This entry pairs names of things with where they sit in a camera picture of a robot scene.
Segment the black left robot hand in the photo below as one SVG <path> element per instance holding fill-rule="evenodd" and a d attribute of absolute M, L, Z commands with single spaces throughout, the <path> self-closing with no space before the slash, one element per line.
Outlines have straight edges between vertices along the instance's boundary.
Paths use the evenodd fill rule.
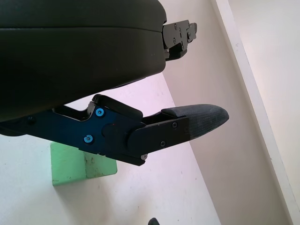
<path fill-rule="evenodd" d="M 158 74 L 197 33 L 157 0 L 3 0 L 0 133 L 31 135 L 143 165 L 149 153 L 220 127 L 216 105 L 143 113 L 101 94 Z"/>

